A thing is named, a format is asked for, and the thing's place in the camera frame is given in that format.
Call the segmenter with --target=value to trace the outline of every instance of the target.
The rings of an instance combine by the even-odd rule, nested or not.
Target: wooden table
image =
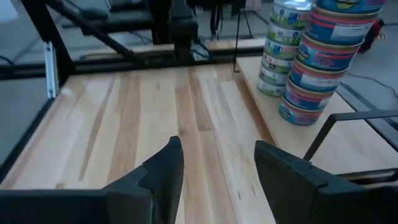
[[[239,65],[244,75],[224,64],[70,77],[1,188],[99,189],[179,135],[185,173],[176,223],[275,223],[254,144],[263,139],[301,155],[318,124],[284,123],[278,99],[253,86],[259,59]],[[334,107],[352,111],[337,95]],[[330,133],[316,165],[344,172],[398,161],[365,122],[345,127]]]

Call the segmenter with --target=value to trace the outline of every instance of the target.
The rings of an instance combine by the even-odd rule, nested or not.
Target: tuna can
[[[271,19],[286,28],[303,29],[310,20],[311,5],[312,0],[275,0]]]
[[[317,122],[323,109],[304,110],[289,103],[284,96],[279,103],[279,114],[288,122],[296,125],[311,125]]]
[[[272,85],[285,85],[288,73],[277,73],[260,66],[259,77],[262,81]]]
[[[280,44],[267,38],[264,51],[275,58],[293,60],[297,53],[297,46]]]
[[[347,70],[348,68],[340,72],[317,70],[295,60],[290,77],[294,84],[305,90],[326,93],[337,88]]]
[[[288,79],[284,96],[287,101],[298,108],[306,110],[319,110],[328,104],[333,93],[334,91],[327,93],[317,93],[314,91],[304,90],[303,88],[300,88],[294,84],[291,79]]]
[[[271,85],[269,83],[264,82],[260,77],[257,81],[257,87],[260,91],[263,92],[263,94],[274,97],[281,96],[281,94],[285,90],[285,85],[282,86]]]
[[[367,14],[380,11],[386,0],[318,0],[317,6],[332,12]]]
[[[292,68],[293,61],[277,59],[264,52],[262,54],[261,65],[264,68],[268,68],[277,73],[289,73]]]
[[[361,44],[352,46],[323,44],[303,34],[296,58],[299,62],[312,68],[342,71],[349,67]]]
[[[377,20],[378,13],[345,14],[315,7],[307,29],[308,36],[325,44],[360,44]]]
[[[268,38],[283,44],[297,46],[300,43],[302,32],[302,29],[286,29],[270,21],[268,28]]]

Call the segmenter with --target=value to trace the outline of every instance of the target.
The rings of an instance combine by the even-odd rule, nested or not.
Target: floor
[[[74,0],[81,7],[89,7],[95,4],[96,7],[104,9],[105,4],[97,0]],[[42,41],[35,30],[32,22],[26,14],[23,6],[18,0],[11,0],[19,14],[18,19],[11,22],[0,22],[0,29],[7,30],[0,36],[0,55],[5,56],[15,63],[43,62]],[[263,4],[263,10],[258,13],[267,18],[269,4]],[[390,85],[398,91],[398,80],[395,71],[398,45],[394,43],[394,37],[398,34],[398,15],[396,9],[398,2],[388,1],[381,12],[381,17],[389,26],[385,26],[382,32],[387,35],[386,40],[378,40],[369,52],[364,55],[357,55],[350,72],[354,75],[376,78],[380,82]],[[50,13],[57,24],[70,55],[78,59],[81,55],[92,50],[106,49],[106,46],[93,37],[83,37],[77,29],[63,30],[60,26],[66,19],[60,17],[56,12]],[[209,16],[207,13],[199,15],[199,34],[209,38]],[[251,30],[256,37],[263,37],[267,32],[267,26],[255,15],[248,14]],[[223,23],[222,39],[231,39],[236,32],[236,18],[226,17]],[[150,37],[149,32],[140,32],[140,35]],[[248,28],[244,20],[241,23],[241,35],[248,35]],[[112,38],[125,46],[142,45],[141,39],[133,34],[113,34]],[[345,76],[344,82],[354,91],[358,92],[365,100],[369,101],[368,108],[398,109],[398,99],[393,92],[380,84],[361,78]],[[38,112],[40,106],[46,101],[44,94],[45,81],[8,81],[0,83],[0,163],[15,145],[16,139],[26,130],[30,121]]]
[[[238,75],[226,64],[71,77],[1,188],[102,188],[179,135],[176,223],[275,223],[254,165],[256,140],[273,141]]]

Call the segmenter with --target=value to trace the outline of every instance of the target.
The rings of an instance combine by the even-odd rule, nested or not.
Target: can
[[[279,114],[288,122],[296,125],[308,126],[317,122],[323,109],[304,110],[289,103],[284,96],[279,103]]]
[[[288,73],[277,73],[260,66],[259,77],[262,81],[271,85],[285,85],[289,77]]]
[[[262,54],[261,65],[277,73],[289,73],[293,65],[293,60],[277,59],[264,52]]]
[[[276,25],[272,20],[268,26],[268,38],[282,44],[295,45],[300,43],[303,29],[286,29]]]
[[[330,92],[337,88],[349,68],[339,72],[317,70],[294,60],[290,77],[299,87],[316,92]]]
[[[312,0],[275,0],[271,10],[271,19],[277,25],[303,29],[310,20]]]
[[[317,6],[332,12],[367,14],[380,11],[386,0],[318,0]]]
[[[296,58],[299,62],[312,68],[334,72],[342,71],[349,67],[361,44],[351,46],[323,44],[303,34]]]
[[[264,51],[278,59],[293,60],[297,53],[297,46],[281,44],[267,38]]]
[[[377,20],[378,13],[347,14],[314,7],[307,33],[313,40],[325,44],[360,44]]]
[[[264,82],[260,77],[257,81],[257,87],[265,95],[274,96],[274,97],[281,96],[281,94],[285,90],[285,85],[281,86],[271,85],[269,83]]]
[[[287,80],[284,96],[289,103],[305,110],[320,110],[324,108],[334,91],[326,93],[318,93],[314,91],[304,90],[292,82]]]

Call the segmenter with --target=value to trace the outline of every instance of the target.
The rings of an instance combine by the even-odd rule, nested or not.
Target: gray floor
[[[23,6],[18,0],[11,0],[19,18],[11,22],[0,22],[0,55],[15,63],[43,62],[43,43],[33,23],[30,21]],[[74,0],[81,7],[97,7],[106,9],[104,0]],[[268,18],[270,4],[263,4],[264,10],[258,13]],[[380,15],[386,23],[398,24],[398,1],[388,1]],[[233,39],[236,33],[236,18],[229,18],[228,8],[225,9],[222,39]],[[78,29],[62,29],[61,24],[68,22],[56,12],[50,13],[57,24],[58,31],[65,42],[73,59],[87,54],[91,50],[106,49],[104,43],[94,37],[84,37]],[[210,37],[209,14],[199,15],[199,35]],[[248,20],[255,37],[264,36],[267,26],[255,15],[248,14]],[[150,32],[139,32],[150,39]],[[386,26],[382,33],[387,35],[386,40],[378,40],[372,49],[365,54],[356,56],[350,73],[365,77],[376,78],[398,91],[398,45],[394,42],[398,35],[398,26]],[[248,27],[244,20],[241,23],[241,35],[248,35]],[[141,39],[130,33],[111,34],[111,37],[125,46],[142,45]],[[379,109],[398,109],[398,99],[393,92],[380,84],[361,78],[345,76],[343,80],[352,89],[357,91],[371,104]],[[18,80],[0,82],[0,164],[4,156],[13,148],[22,136],[36,113],[46,101],[45,82],[43,79]]]

